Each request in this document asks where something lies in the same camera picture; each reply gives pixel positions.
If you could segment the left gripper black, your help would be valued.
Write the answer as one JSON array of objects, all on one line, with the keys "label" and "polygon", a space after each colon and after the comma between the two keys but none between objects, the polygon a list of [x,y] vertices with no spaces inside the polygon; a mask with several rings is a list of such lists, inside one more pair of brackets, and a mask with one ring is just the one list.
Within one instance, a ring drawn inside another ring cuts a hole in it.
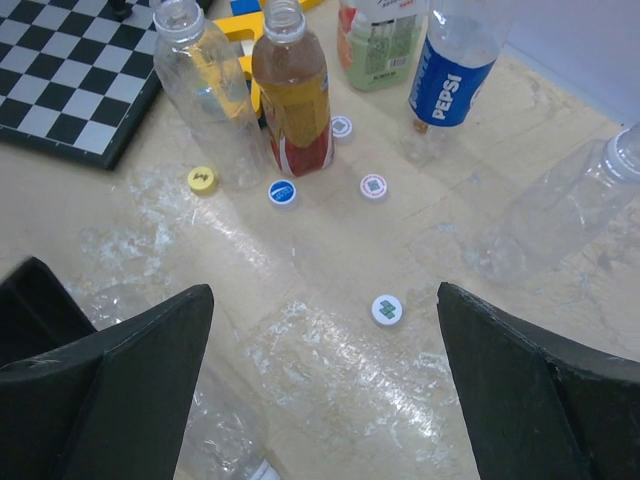
[{"label": "left gripper black", "polygon": [[36,257],[1,281],[1,365],[63,347],[96,329],[51,269]]}]

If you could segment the grey bottle cap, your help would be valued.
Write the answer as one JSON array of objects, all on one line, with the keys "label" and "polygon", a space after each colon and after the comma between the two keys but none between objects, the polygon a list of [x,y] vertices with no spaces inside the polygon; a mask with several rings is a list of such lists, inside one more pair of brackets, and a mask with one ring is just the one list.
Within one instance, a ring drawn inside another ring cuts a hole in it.
[{"label": "grey bottle cap", "polygon": [[393,295],[380,295],[371,304],[371,317],[379,326],[394,326],[401,321],[402,316],[402,303]]}]

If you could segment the clear plastic bottle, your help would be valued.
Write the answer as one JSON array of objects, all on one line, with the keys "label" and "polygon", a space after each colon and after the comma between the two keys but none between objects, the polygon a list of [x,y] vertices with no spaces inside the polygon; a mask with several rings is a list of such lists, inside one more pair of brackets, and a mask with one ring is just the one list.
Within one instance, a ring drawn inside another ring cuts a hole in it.
[{"label": "clear plastic bottle", "polygon": [[604,231],[639,195],[639,126],[567,155],[476,234],[464,258],[499,284],[557,264]]},{"label": "clear plastic bottle", "polygon": [[66,478],[280,478],[249,392],[228,367],[207,363],[209,286],[155,306],[109,287],[82,310],[106,349]]}]

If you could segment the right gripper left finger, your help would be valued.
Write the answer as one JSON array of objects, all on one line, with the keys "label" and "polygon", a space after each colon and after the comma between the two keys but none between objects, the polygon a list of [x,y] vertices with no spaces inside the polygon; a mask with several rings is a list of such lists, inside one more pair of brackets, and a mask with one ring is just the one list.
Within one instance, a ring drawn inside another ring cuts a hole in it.
[{"label": "right gripper left finger", "polygon": [[195,285],[2,366],[2,478],[173,478],[213,308]]}]

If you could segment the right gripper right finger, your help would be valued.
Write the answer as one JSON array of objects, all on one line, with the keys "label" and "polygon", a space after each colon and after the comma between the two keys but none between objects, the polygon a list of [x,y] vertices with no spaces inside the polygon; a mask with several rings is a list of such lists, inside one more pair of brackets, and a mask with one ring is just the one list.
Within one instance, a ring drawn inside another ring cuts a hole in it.
[{"label": "right gripper right finger", "polygon": [[483,479],[636,479],[639,364],[442,283],[438,319]]}]

